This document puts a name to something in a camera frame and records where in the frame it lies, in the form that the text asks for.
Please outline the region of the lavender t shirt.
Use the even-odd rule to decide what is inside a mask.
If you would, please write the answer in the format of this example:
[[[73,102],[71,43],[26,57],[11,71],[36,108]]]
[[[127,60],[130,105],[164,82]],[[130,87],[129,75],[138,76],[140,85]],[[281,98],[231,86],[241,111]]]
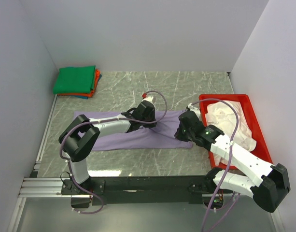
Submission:
[[[178,116],[183,111],[168,111],[154,128],[139,128],[130,133],[117,133],[97,139],[93,151],[119,149],[192,148],[192,142],[175,139],[179,126]]]

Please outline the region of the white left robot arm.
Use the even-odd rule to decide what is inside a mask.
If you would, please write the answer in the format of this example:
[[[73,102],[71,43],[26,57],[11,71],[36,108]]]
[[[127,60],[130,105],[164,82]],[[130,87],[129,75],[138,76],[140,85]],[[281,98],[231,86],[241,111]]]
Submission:
[[[74,178],[72,188],[78,194],[85,194],[90,188],[90,175],[86,158],[97,139],[104,136],[130,133],[140,127],[155,127],[155,106],[153,97],[144,98],[136,108],[117,116],[91,120],[85,115],[77,116],[60,135],[60,157],[69,163]]]

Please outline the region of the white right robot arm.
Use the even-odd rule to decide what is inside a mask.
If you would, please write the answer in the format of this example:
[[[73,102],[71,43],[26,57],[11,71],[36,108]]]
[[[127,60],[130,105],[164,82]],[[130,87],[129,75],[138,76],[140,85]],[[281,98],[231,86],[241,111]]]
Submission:
[[[207,191],[216,193],[220,188],[253,198],[263,210],[273,213],[290,191],[288,171],[278,163],[264,161],[240,145],[230,142],[229,136],[214,125],[204,126],[192,110],[178,117],[179,127],[175,137],[180,141],[192,141],[197,146],[221,156],[242,171],[242,175],[225,173],[215,168],[212,177],[206,179]]]

